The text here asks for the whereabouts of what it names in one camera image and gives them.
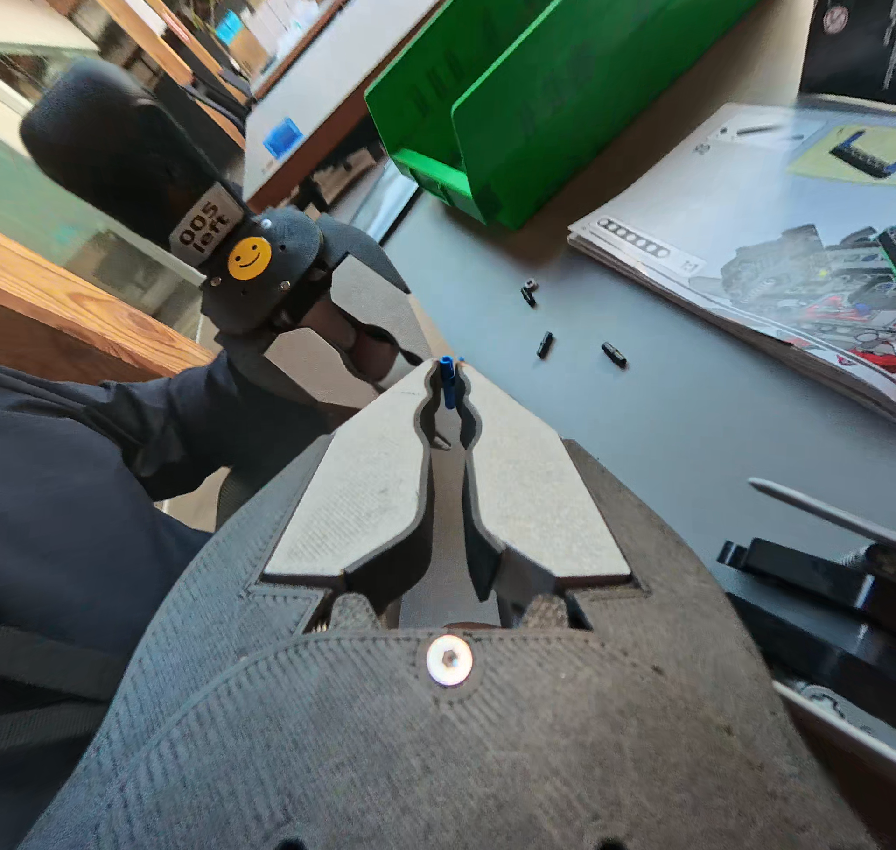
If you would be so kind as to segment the black metal bracket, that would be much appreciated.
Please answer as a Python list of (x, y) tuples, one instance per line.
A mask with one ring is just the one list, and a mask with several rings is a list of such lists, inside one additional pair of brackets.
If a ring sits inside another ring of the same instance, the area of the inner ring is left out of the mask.
[(894, 724), (893, 578), (760, 538), (725, 542), (718, 563), (776, 592), (728, 592), (768, 662)]

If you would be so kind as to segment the small blue box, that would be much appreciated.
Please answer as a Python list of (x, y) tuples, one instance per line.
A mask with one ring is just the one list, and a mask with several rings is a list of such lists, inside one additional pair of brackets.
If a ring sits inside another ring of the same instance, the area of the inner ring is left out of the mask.
[(297, 127), (295, 121), (290, 117), (285, 117), (265, 135), (263, 147), (274, 160), (280, 161), (299, 147), (304, 139), (305, 135)]

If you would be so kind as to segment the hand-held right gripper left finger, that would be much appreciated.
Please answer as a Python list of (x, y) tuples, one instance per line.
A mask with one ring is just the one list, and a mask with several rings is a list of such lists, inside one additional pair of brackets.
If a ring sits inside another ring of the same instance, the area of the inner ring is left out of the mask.
[(379, 614), (420, 581), (432, 557), (441, 398), (440, 363), (429, 359), (330, 435), (264, 582), (359, 594)]

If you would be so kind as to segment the person's left forearm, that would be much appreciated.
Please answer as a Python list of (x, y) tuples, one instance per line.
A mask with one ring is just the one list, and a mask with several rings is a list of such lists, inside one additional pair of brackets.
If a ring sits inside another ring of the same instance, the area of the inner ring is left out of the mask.
[(277, 396), (222, 352), (170, 378), (92, 387), (84, 412), (161, 501), (192, 492), (221, 468), (264, 483), (356, 410)]

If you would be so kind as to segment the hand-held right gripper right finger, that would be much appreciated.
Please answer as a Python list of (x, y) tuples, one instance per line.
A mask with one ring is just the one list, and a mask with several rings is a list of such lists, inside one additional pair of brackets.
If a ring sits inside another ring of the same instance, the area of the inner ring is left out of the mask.
[(455, 368), (469, 576), (502, 628), (533, 601), (629, 589), (633, 571), (565, 442), (468, 363)]

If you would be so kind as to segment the wooden desk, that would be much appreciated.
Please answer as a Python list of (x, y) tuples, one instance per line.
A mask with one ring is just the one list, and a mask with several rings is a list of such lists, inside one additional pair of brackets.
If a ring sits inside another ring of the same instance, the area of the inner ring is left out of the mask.
[(208, 351), (16, 241), (1, 236), (1, 365), (90, 385), (170, 377)]

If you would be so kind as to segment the grey table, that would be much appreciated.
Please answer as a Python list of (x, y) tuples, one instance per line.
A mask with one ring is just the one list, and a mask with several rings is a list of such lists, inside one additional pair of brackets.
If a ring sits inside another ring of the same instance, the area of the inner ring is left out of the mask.
[[(277, 206), (368, 115), (365, 91), (446, 0), (349, 0), (268, 90), (246, 123), (244, 199), (256, 213)], [(263, 138), (285, 117), (304, 133), (280, 161)]]

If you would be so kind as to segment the person's left hand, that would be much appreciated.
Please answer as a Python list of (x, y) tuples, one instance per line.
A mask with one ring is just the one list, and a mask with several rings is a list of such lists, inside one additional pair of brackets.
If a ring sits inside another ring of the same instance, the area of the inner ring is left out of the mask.
[(346, 369), (378, 393), (392, 388), (424, 359), (403, 349), (387, 330), (369, 325), (324, 296), (299, 325), (310, 329), (341, 356)]

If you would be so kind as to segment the green plastic bin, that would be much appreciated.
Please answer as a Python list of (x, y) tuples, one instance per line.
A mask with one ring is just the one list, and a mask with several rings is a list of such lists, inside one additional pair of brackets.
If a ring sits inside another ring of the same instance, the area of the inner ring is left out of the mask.
[(759, 0), (448, 0), (372, 83), (387, 154), (520, 228)]

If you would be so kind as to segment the grey flat device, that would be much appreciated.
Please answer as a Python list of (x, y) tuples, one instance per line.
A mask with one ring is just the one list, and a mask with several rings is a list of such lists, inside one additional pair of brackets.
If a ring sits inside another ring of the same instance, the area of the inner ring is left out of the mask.
[(774, 676), (772, 686), (813, 752), (861, 800), (895, 799), (895, 729), (832, 688)]

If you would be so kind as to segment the grey stylus pen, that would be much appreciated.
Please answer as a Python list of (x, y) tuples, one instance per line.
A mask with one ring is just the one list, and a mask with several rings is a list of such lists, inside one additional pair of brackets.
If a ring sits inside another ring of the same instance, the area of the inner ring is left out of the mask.
[(841, 527), (872, 542), (895, 549), (895, 531), (871, 520), (809, 496), (790, 487), (762, 478), (752, 477), (748, 484), (757, 492), (802, 510), (819, 520)]

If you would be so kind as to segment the person's dark blue clothing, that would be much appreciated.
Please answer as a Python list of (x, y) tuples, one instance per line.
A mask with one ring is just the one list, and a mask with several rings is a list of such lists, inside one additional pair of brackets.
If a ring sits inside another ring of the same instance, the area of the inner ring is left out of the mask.
[(126, 662), (212, 533), (163, 512), (85, 416), (104, 383), (2, 368), (2, 626)]

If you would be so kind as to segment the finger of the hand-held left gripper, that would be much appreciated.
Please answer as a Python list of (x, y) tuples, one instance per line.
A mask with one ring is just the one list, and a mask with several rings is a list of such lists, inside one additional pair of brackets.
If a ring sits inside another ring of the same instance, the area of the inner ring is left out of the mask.
[(329, 296), (364, 323), (387, 330), (403, 349), (421, 356), (423, 363), (432, 358), (430, 345), (411, 304), (412, 296), (358, 259), (347, 257), (337, 267)]
[(264, 358), (318, 403), (360, 409), (379, 393), (352, 374), (340, 352), (311, 329), (298, 329), (277, 337)]

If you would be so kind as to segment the lego instruction booklet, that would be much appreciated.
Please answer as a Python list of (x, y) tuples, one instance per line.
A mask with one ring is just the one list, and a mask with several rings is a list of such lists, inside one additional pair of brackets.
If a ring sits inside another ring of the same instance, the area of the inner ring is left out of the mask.
[(727, 104), (572, 247), (895, 417), (894, 111)]

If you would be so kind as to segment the black lego set box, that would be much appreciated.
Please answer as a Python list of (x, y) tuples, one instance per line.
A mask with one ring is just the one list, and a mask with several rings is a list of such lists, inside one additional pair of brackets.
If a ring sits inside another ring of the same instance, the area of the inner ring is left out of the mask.
[(799, 90), (895, 105), (895, 0), (814, 0)]

